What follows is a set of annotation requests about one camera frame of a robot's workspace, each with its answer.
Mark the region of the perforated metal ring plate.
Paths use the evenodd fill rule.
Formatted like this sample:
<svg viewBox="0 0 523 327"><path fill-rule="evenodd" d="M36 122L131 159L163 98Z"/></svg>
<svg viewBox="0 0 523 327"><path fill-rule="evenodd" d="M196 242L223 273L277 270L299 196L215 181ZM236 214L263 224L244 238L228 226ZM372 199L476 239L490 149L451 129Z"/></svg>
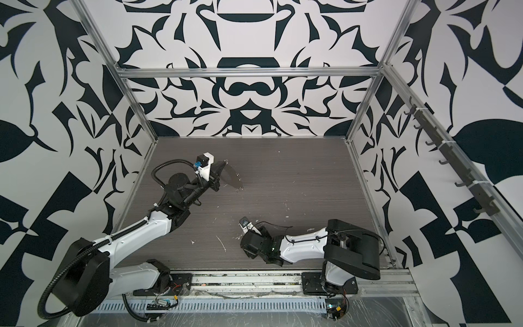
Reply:
<svg viewBox="0 0 523 327"><path fill-rule="evenodd" d="M244 189L242 177L227 160L223 161L223 168L220 172L220 178L226 185L229 185L237 192Z"/></svg>

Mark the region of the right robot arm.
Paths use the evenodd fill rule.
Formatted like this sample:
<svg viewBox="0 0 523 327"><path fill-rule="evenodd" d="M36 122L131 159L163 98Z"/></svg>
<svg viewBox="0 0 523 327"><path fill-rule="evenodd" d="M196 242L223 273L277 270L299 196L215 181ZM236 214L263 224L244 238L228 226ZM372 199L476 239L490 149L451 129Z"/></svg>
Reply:
<svg viewBox="0 0 523 327"><path fill-rule="evenodd" d="M261 258L267 264L295 264L322 259L321 272L302 274L306 295L333 296L357 294L357 279L381 279L381 238L356 225L331 219L321 230L296 236L271 236L243 217L239 221L243 237L241 249L250 259Z"/></svg>

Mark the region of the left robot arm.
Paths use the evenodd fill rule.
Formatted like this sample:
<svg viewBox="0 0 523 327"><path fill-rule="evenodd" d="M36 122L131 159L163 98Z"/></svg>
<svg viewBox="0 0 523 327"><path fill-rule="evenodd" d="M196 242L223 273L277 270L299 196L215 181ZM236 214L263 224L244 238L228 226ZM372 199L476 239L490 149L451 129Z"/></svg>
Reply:
<svg viewBox="0 0 523 327"><path fill-rule="evenodd" d="M221 174L226 161L196 163L182 159L193 169L196 177L189 180L184 173L173 174L167 183L157 173L170 165L173 159L155 167L152 179L163 190L160 201L140 221L103 238L73 242L56 273L41 295L37 312L44 320L52 320L73 313L81 317L91 313L107 298L139 289L164 289L170 270L156 260L140 265L119 268L118 264L132 253L157 238L181 227L190 215L190 206L201 204L199 198L208 189L219 191Z"/></svg>

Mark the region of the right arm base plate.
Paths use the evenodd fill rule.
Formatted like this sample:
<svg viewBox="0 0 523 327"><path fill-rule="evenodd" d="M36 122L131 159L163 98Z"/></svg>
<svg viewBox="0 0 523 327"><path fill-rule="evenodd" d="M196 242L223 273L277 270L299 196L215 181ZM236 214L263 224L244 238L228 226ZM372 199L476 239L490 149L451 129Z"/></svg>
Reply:
<svg viewBox="0 0 523 327"><path fill-rule="evenodd" d="M353 295L359 291L355 277L348 279L343 286L328 283L321 272L301 273L302 292L308 296Z"/></svg>

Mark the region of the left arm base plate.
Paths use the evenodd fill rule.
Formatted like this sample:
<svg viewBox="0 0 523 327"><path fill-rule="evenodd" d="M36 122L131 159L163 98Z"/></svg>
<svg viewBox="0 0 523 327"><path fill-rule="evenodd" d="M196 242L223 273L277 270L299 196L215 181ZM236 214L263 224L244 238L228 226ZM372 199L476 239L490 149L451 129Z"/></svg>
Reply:
<svg viewBox="0 0 523 327"><path fill-rule="evenodd" d="M193 275L172 273L158 281L152 288L133 291L134 296L182 296L190 293Z"/></svg>

